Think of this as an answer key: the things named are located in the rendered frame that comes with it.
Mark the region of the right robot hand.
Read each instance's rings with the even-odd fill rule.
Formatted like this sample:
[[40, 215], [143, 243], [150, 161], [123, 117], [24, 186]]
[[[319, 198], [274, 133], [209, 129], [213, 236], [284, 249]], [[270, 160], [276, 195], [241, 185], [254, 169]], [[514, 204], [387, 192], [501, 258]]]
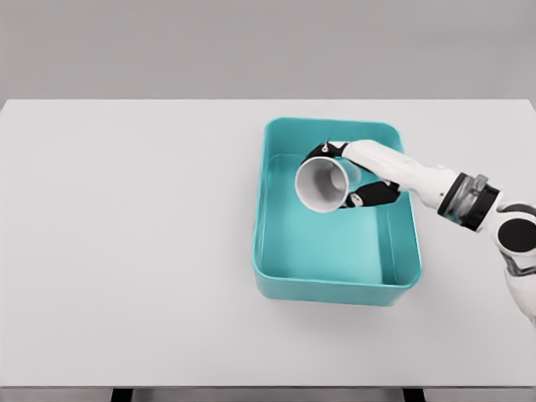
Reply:
[[403, 156], [389, 147], [372, 140], [324, 142], [313, 148], [302, 162], [312, 157], [346, 158], [360, 168], [361, 182], [349, 193], [341, 209], [393, 204], [400, 197], [395, 168]]

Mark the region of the white paper cup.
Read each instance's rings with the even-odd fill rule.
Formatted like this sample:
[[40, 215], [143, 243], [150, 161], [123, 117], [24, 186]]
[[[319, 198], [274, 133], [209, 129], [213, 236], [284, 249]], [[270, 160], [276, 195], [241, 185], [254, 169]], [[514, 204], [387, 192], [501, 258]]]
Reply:
[[360, 168], [346, 158], [312, 157], [298, 168], [295, 190], [308, 209], [326, 214], [344, 208], [361, 179]]

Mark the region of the teal plastic basket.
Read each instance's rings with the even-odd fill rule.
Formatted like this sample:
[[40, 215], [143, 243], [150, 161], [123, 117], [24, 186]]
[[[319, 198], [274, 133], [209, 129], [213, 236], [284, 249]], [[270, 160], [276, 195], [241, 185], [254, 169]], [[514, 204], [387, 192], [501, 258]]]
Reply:
[[375, 140], [404, 150], [383, 122], [279, 117], [265, 126], [255, 211], [252, 264], [269, 298], [390, 306], [422, 275], [413, 205], [394, 204], [318, 214], [295, 190], [306, 155], [326, 141]]

